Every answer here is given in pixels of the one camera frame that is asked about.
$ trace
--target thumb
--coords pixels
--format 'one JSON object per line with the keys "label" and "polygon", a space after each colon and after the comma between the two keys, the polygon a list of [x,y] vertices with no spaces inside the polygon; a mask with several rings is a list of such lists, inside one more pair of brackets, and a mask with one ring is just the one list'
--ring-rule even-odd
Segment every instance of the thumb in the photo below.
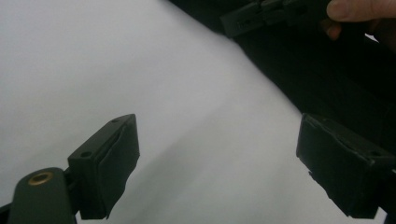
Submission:
{"label": "thumb", "polygon": [[396,18],[396,0],[332,0],[327,14],[334,21]]}

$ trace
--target brass ring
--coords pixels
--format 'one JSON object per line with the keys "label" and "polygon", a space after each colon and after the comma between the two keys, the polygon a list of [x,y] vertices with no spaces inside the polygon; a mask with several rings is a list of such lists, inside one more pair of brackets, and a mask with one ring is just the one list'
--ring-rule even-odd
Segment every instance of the brass ring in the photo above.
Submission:
{"label": "brass ring", "polygon": [[51,172],[43,172],[38,175],[34,175],[29,179],[29,185],[37,186],[42,185],[53,178],[53,173]]}

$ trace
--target black cloth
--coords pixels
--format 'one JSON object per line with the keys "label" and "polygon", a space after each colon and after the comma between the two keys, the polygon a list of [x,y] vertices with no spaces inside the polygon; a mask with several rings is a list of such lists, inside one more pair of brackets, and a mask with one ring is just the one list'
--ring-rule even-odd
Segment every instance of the black cloth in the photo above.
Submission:
{"label": "black cloth", "polygon": [[[249,0],[170,0],[214,32]],[[396,155],[396,56],[366,38],[332,42],[283,24],[234,39],[302,113],[334,119]]]}

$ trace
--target fingernail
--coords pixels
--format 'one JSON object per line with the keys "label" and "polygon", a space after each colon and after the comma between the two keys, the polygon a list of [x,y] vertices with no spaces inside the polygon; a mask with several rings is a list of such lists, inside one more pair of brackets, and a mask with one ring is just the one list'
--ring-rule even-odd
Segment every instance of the fingernail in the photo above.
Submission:
{"label": "fingernail", "polygon": [[349,1],[348,0],[332,0],[327,5],[327,14],[335,21],[342,21],[349,15]]}

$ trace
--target white table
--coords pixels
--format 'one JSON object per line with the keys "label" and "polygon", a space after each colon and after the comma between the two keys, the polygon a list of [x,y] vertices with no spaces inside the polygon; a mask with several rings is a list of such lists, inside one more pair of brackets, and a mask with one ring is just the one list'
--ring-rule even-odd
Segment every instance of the white table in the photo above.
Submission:
{"label": "white table", "polygon": [[300,113],[231,40],[167,1],[0,1],[0,204],[135,113],[141,158],[109,220],[333,224],[296,158]]}

